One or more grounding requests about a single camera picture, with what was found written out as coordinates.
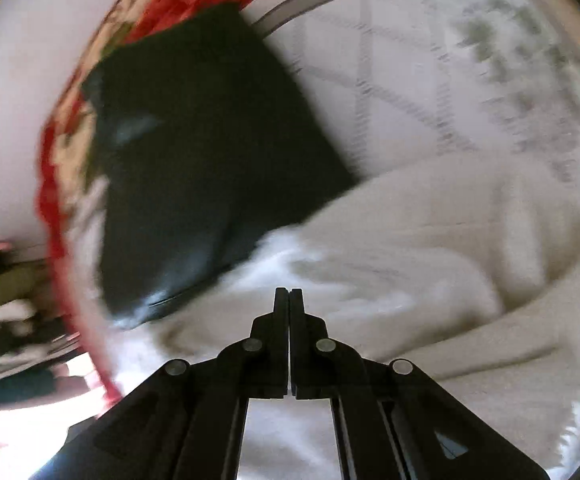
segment red fabric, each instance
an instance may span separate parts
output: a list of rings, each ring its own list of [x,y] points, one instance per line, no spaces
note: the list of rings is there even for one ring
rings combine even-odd
[[[139,40],[160,30],[189,18],[201,9],[221,2],[233,1],[243,9],[252,0],[152,0],[145,9],[141,20],[126,38],[127,43]],[[73,74],[68,83],[70,88],[79,74],[79,69]],[[83,98],[79,95],[70,108],[70,115],[66,123],[66,132],[70,132],[76,126],[79,110],[83,104]],[[48,259],[51,267],[52,279],[57,302],[64,313],[67,324],[76,329],[79,328],[79,311],[75,308],[70,297],[70,288],[67,283],[67,273],[64,265],[68,256],[62,234],[62,213],[59,204],[59,190],[54,178],[54,165],[52,164],[52,145],[56,136],[56,124],[53,116],[46,123],[42,133],[41,150],[38,167],[41,176],[41,186],[37,195],[37,207],[41,218],[48,227]],[[96,349],[88,345],[87,327],[80,331],[81,344],[89,352],[92,363],[99,373],[101,382],[106,389],[106,400],[110,405],[121,399],[122,395],[110,377],[107,367],[103,364]]]

